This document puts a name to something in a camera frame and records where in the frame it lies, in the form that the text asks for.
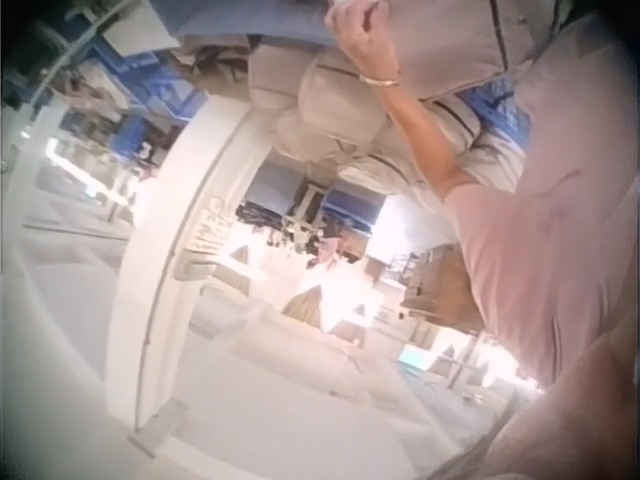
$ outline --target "hand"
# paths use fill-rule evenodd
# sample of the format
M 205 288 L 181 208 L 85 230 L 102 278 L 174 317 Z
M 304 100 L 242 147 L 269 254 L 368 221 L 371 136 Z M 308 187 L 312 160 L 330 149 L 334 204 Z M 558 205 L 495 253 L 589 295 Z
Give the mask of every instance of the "hand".
M 331 7 L 325 17 L 338 46 L 362 75 L 375 80 L 398 80 L 400 68 L 389 36 L 389 4 L 378 0 L 353 0 Z

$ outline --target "sleeve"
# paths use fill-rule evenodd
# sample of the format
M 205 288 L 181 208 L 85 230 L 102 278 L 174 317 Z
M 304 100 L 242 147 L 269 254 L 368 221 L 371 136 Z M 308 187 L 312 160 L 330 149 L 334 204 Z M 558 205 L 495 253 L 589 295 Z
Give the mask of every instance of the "sleeve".
M 511 232 L 528 216 L 525 199 L 481 184 L 454 188 L 444 206 L 456 229 L 467 269 L 474 276 L 483 268 L 482 263 L 497 261 L 494 255 L 508 255 Z

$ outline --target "bracelet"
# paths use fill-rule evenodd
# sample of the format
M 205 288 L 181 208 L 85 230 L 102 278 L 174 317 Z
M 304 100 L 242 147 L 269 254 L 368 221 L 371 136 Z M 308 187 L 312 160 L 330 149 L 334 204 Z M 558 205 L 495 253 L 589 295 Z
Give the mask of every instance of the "bracelet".
M 372 87 L 397 87 L 400 85 L 398 80 L 376 80 L 375 78 L 365 77 L 364 75 L 360 75 L 359 78 L 361 82 L 371 85 Z

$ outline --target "white column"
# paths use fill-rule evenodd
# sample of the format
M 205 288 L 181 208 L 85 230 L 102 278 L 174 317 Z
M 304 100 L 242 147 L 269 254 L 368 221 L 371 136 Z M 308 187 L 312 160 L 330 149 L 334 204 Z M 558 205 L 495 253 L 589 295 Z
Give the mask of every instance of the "white column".
M 207 223 L 220 218 L 220 210 L 223 217 L 235 212 L 271 150 L 271 124 L 248 104 L 212 97 L 167 155 L 153 208 L 122 262 L 109 330 L 107 405 L 130 428 L 145 425 L 173 390 L 204 283 L 198 275 L 175 278 L 181 259 L 190 251 L 215 254 L 221 246 L 228 228 L 211 234 Z
M 21 109 L 18 112 L 18 117 L 22 117 L 28 113 L 26 109 L 29 107 L 23 108 L 25 110 L 23 111 L 23 109 Z M 30 133 L 31 137 L 25 142 L 24 148 L 16 160 L 7 190 L 5 199 L 7 202 L 5 209 L 7 219 L 4 224 L 7 235 L 6 238 L 13 237 L 22 228 L 29 209 L 29 202 L 34 195 L 38 171 L 46 157 L 45 150 L 47 143 L 58 131 L 60 123 L 68 109 L 69 107 L 62 99 L 54 96 L 49 105 L 42 107 L 38 118 L 36 118 L 33 124 Z M 24 119 L 18 118 L 14 120 L 14 128 L 19 127 L 19 130 L 13 132 L 14 137 L 20 134 L 22 128 L 27 123 L 24 122 L 20 124 L 22 120 Z
M 11 145 L 15 145 L 20 138 L 20 134 L 29 124 L 33 107 L 25 103 L 17 112 L 12 108 L 2 109 L 2 148 L 3 155 Z

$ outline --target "person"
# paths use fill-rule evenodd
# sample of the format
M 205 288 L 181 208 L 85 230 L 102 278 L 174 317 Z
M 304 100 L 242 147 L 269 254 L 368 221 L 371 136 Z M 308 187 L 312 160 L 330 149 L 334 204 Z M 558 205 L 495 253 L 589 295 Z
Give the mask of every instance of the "person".
M 550 386 L 612 327 L 607 312 L 636 248 L 635 74 L 598 17 L 566 27 L 516 86 L 532 129 L 518 187 L 505 192 L 458 166 L 403 87 L 388 15 L 383 1 L 354 0 L 334 5 L 326 23 L 457 227 L 487 328 Z
M 389 14 L 354 0 L 326 23 L 456 224 L 488 329 L 547 387 L 428 478 L 637 478 L 637 69 L 597 15 L 566 26 L 516 85 L 532 130 L 511 194 L 465 173 L 403 88 Z

